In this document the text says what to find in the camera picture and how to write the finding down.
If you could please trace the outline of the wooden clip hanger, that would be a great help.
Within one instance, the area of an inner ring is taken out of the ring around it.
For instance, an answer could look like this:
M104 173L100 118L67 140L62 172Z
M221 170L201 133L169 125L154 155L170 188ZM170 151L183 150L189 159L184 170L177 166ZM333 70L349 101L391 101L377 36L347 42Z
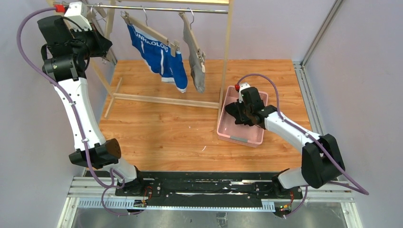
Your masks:
M104 36L102 26L106 23L106 19L103 17L103 15L106 16L106 13L103 9L96 9L93 6L89 8L89 17L102 36Z

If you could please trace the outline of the wooden hanger with blue underwear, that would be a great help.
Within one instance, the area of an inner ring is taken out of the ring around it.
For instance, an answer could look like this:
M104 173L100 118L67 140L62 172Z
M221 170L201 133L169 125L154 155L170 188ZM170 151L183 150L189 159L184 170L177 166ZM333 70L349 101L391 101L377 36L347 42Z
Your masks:
M179 51L179 42L177 40L174 40L174 42L172 43L166 36L162 35L155 29L149 27L146 23L144 24L138 19L131 17L129 13L126 11L121 11L120 15L126 24L136 26L137 28L144 31L154 39L168 46L171 49L171 55L173 57L176 57L176 52Z

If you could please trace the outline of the blue underwear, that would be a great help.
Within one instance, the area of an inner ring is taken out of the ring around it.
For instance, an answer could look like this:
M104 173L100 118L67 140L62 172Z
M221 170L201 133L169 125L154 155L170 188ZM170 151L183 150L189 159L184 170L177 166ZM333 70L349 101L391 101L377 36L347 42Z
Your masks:
M127 25L132 46L136 48L150 71L161 77L161 81L174 85L176 89L185 93L188 78L184 69L182 54L176 51L171 55L168 45L156 40L134 25Z

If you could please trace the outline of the black underwear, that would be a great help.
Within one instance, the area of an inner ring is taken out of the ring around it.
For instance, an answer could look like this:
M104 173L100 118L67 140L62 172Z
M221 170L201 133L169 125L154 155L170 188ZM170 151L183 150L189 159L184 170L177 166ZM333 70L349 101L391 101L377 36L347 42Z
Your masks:
M227 104L224 109L225 109L226 113L228 113L229 115L231 115L232 117L235 118L235 121L234 121L235 124L241 124L241 117L240 117L238 102L233 102L233 103Z

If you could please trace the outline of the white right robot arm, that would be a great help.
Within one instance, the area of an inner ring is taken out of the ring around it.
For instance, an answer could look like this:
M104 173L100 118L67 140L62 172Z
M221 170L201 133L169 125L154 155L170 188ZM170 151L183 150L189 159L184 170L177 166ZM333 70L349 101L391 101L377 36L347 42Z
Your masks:
M292 188L308 185L315 189L334 180L345 171L335 137L309 131L273 105L265 105L257 88L247 83L236 85L239 97L234 106L236 124L258 126L275 133L300 151L300 168L285 169L272 177L272 192L283 197Z

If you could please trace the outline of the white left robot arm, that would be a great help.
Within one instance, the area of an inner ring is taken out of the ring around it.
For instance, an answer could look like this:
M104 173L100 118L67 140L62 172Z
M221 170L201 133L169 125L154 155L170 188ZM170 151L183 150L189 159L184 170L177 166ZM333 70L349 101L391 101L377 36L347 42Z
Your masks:
M43 54L43 72L55 80L55 90L66 109L74 135L74 165L111 171L123 191L139 195L145 189L140 171L122 158L116 139L106 140L101 133L89 101L85 71L92 57L107 55L112 42L92 24L79 25L59 15L38 21L38 28L52 57Z

